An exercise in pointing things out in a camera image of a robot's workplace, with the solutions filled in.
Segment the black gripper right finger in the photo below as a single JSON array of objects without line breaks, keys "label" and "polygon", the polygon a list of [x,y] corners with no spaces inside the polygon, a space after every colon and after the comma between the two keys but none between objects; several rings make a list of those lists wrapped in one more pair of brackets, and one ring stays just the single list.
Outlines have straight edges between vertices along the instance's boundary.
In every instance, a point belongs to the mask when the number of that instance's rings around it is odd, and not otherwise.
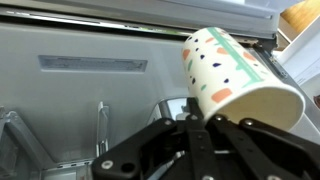
[{"label": "black gripper right finger", "polygon": [[206,125],[224,180],[320,180],[320,146],[252,118]]}]

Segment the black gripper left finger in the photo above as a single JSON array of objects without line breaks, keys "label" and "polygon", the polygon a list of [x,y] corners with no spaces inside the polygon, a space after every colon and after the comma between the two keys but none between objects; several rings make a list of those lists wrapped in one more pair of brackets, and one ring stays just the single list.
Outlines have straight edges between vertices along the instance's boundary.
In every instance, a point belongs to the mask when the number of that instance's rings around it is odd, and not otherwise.
[{"label": "black gripper left finger", "polygon": [[210,135],[205,129],[202,113],[194,98],[187,99],[186,131],[195,180],[222,180]]}]

